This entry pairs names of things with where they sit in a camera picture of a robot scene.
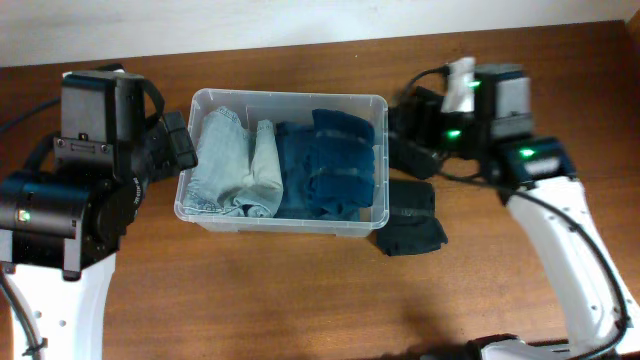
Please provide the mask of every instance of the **light wash denim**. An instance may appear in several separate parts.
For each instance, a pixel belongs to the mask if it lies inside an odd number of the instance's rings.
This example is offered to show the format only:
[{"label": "light wash denim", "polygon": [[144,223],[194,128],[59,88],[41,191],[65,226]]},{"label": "light wash denim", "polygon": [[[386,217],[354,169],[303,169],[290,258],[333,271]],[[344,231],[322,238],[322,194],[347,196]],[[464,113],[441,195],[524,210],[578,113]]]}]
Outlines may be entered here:
[{"label": "light wash denim", "polygon": [[245,130],[238,115],[220,107],[204,118],[198,166],[187,185],[189,215],[273,217],[282,200],[282,177],[273,124]]}]

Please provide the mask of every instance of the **folded clothing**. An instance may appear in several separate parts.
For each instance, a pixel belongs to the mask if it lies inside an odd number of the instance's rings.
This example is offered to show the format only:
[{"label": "folded clothing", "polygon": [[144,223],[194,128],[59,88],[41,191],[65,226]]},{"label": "folded clothing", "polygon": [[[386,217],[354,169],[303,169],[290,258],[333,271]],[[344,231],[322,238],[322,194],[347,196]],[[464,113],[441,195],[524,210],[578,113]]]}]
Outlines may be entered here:
[{"label": "folded clothing", "polygon": [[282,177],[273,124],[245,130],[226,107],[203,120],[198,166],[184,199],[189,215],[273,217],[282,199]]},{"label": "folded clothing", "polygon": [[349,217],[373,204],[373,127],[342,111],[312,111],[315,139],[304,162],[306,204],[314,216]]},{"label": "folded clothing", "polygon": [[417,255],[440,249],[447,235],[435,217],[431,184],[418,181],[389,182],[387,224],[377,231],[376,245],[389,256]]}]

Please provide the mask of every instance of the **plastic bin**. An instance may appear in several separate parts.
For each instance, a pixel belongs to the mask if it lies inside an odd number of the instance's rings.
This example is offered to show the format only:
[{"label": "plastic bin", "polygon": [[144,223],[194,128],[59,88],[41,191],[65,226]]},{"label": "plastic bin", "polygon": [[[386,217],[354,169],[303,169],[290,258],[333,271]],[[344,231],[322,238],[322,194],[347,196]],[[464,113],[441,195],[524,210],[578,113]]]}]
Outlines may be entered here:
[{"label": "plastic bin", "polygon": [[191,102],[189,134],[194,146],[198,146],[202,122],[205,115],[226,106],[240,117],[243,126],[256,130],[258,121],[269,119],[274,124],[295,121],[313,124],[314,109],[341,110],[369,121],[375,129],[374,174],[376,187],[373,206],[360,209],[360,221],[324,221],[275,218],[245,218],[212,215],[187,215],[182,202],[191,170],[183,171],[178,182],[174,204],[176,215],[184,221],[201,225],[209,231],[271,231],[323,233],[340,236],[366,237],[375,229],[383,227],[389,219],[389,147],[387,139],[387,102],[378,95],[330,95],[278,93],[259,91],[202,89]]}]

